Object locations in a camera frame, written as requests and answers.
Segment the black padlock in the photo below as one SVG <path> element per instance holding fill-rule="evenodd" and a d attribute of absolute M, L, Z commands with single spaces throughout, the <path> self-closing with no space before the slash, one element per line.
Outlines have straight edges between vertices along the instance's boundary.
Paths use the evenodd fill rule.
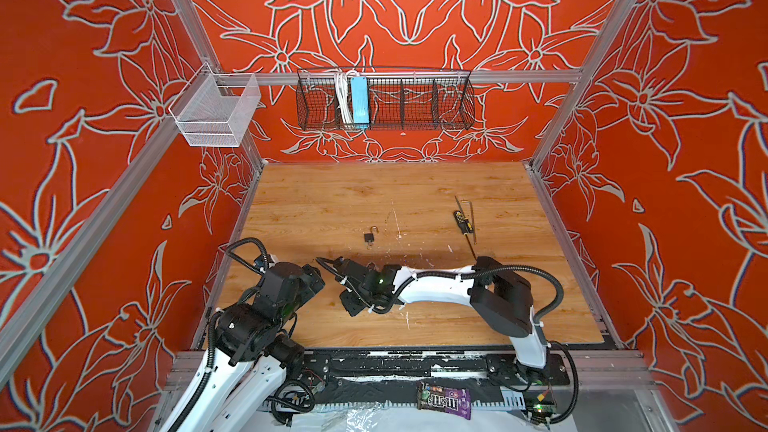
<path fill-rule="evenodd" d="M 373 244 L 376 241 L 377 234 L 379 233 L 379 229 L 377 226 L 371 226 L 368 232 L 365 232 L 363 234 L 364 243 L 367 247 L 372 247 Z"/>

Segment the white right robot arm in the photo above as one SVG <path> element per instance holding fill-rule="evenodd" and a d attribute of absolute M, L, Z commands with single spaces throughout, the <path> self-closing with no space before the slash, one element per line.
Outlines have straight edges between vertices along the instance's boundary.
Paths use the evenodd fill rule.
<path fill-rule="evenodd" d="M 378 270 L 351 259 L 318 257 L 317 264 L 329 272 L 344 291 L 340 301 L 355 317 L 362 311 L 386 315 L 412 303 L 447 303 L 469 307 L 496 333 L 507 337 L 515 355 L 514 371 L 524 384 L 516 393 L 526 393 L 536 380 L 546 387 L 545 371 L 553 350 L 564 357 L 571 372 L 571 398 L 561 413 L 553 407 L 527 405 L 523 417 L 533 425 L 550 427 L 572 416 L 580 395 L 580 378 L 568 347 L 549 341 L 542 319 L 555 311 L 565 297 L 561 282 L 551 273 L 530 265 L 503 265 L 488 256 L 455 269 L 416 269 L 389 264 Z"/>

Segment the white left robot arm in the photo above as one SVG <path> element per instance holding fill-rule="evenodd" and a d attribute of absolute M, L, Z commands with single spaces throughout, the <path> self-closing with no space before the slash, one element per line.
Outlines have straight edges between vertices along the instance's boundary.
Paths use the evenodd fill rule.
<path fill-rule="evenodd" d="M 300 378 L 305 350 L 292 333 L 299 309 L 325 286 L 320 272 L 274 260 L 254 237 L 229 244 L 225 253 L 259 280 L 210 317 L 204 357 L 163 431 L 238 431 L 262 405 L 288 426 L 316 406 Z"/>

